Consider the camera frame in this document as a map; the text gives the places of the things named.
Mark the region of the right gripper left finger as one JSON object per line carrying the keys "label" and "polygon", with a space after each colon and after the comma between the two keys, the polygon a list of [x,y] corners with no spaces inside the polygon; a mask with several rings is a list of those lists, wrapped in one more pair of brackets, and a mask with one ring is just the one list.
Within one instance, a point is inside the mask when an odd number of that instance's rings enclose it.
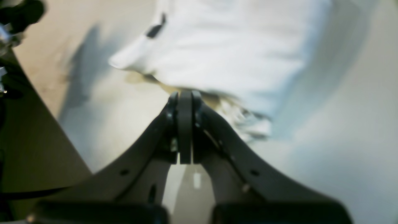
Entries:
{"label": "right gripper left finger", "polygon": [[193,96],[174,92],[135,143],[88,180],[38,202],[29,224],[169,224],[170,167],[192,161]]}

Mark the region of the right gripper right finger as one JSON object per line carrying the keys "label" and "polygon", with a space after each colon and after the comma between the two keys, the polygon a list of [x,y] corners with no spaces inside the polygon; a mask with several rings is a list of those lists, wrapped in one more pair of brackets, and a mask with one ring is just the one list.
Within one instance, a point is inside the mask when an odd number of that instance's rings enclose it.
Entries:
{"label": "right gripper right finger", "polygon": [[210,176],[212,224],[351,224],[337,200],[287,177],[251,150],[231,126],[193,98],[193,162]]}

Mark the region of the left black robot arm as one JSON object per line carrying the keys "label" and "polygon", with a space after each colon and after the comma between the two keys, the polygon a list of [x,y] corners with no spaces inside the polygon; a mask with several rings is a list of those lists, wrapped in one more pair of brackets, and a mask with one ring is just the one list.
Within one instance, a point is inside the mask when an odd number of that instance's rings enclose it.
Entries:
{"label": "left black robot arm", "polygon": [[46,13],[43,0],[21,0],[14,6],[1,1],[1,98],[21,98],[24,91],[33,91],[14,48],[22,44],[25,31],[37,24]]}

